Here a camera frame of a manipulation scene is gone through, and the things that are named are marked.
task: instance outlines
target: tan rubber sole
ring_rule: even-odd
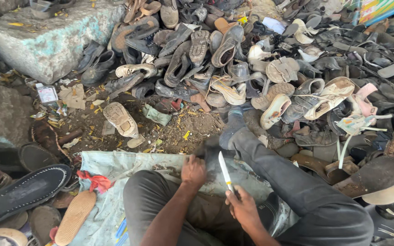
[[[251,103],[255,109],[266,110],[270,106],[273,99],[278,94],[285,94],[287,95],[287,97],[291,97],[293,93],[294,93],[294,86],[292,84],[289,83],[275,84],[268,89],[268,92],[265,96],[252,98]]]
[[[66,246],[71,243],[90,214],[96,200],[97,195],[89,190],[80,192],[72,200],[54,239],[58,246]]]

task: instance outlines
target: black pants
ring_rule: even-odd
[[[300,170],[265,146],[245,127],[231,139],[229,148],[300,217],[276,239],[282,245],[368,246],[373,222],[351,198]],[[151,221],[179,186],[153,171],[139,171],[124,188],[131,245],[139,245]],[[244,245],[245,233],[232,218],[224,199],[199,194],[191,203],[177,245],[206,246],[195,228],[219,238],[226,246]]]

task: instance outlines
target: stone slab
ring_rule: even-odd
[[[31,98],[15,89],[0,86],[0,151],[29,142]]]
[[[106,46],[125,10],[123,5],[98,0],[75,3],[64,13],[67,17],[39,20],[27,7],[0,17],[0,57],[17,71],[50,85],[77,67],[83,46],[91,40]]]

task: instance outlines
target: foot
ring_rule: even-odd
[[[228,149],[228,144],[231,137],[245,126],[246,124],[244,123],[243,119],[243,109],[240,106],[233,106],[229,110],[226,129],[220,136],[220,146],[224,149]]]

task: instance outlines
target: hand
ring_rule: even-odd
[[[238,220],[249,235],[253,231],[264,229],[253,197],[239,185],[235,185],[234,189],[239,193],[239,200],[232,191],[226,191],[226,204],[230,205],[233,218]]]
[[[183,163],[181,177],[182,183],[189,185],[197,193],[206,182],[205,161],[193,154],[190,155]]]

